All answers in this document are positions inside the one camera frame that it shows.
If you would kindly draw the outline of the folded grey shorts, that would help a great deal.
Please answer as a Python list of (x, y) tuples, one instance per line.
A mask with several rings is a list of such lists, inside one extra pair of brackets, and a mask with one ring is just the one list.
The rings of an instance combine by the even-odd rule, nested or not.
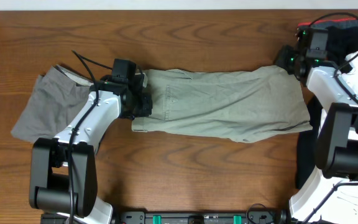
[(11, 134), (35, 142), (63, 131), (88, 100), (91, 81), (60, 65), (38, 76), (32, 94)]

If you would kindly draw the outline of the black garment with red trim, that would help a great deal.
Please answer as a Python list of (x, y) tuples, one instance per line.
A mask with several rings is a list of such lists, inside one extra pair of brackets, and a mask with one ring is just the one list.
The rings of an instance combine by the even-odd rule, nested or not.
[[(327, 29), (329, 31), (329, 59), (336, 62), (338, 65), (343, 63), (346, 55), (358, 51), (357, 20), (349, 19), (343, 21), (319, 22), (313, 27)], [(321, 126), (320, 119), (323, 109), (321, 103), (315, 96), (307, 101), (306, 106), (310, 114), (310, 125), (312, 126), (312, 130), (303, 131), (298, 136), (296, 147), (297, 172), (295, 176), (295, 187), (297, 189), (302, 188), (314, 169), (314, 147)]]

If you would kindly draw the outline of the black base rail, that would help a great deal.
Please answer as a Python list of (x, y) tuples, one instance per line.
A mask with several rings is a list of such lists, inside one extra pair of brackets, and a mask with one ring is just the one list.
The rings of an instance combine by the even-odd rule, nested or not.
[(130, 211), (114, 212), (112, 224), (289, 224), (292, 223), (287, 210), (253, 205), (244, 213), (167, 213)]

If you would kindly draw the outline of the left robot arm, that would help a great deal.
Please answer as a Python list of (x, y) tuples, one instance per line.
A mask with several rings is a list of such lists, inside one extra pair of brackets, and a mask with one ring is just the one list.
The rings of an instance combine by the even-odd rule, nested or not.
[(118, 118), (148, 116), (152, 100), (145, 83), (98, 82), (84, 107), (54, 137), (32, 148), (29, 204), (56, 213), (59, 223), (111, 223), (113, 207), (100, 199), (95, 154)]

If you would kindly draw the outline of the khaki beige shorts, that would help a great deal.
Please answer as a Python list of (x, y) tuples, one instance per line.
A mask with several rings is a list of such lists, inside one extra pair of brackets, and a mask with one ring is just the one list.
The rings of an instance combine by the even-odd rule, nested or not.
[(252, 72), (146, 71), (152, 114), (136, 118), (136, 132), (254, 143), (311, 130), (299, 81), (278, 66)]

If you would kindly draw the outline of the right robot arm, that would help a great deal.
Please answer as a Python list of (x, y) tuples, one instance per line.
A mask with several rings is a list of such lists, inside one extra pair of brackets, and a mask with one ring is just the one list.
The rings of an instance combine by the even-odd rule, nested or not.
[(341, 72), (353, 58), (332, 59), (326, 29), (298, 29), (296, 47), (275, 63), (317, 98), (326, 114), (314, 145), (314, 169), (289, 202), (293, 223), (358, 223), (358, 93)]

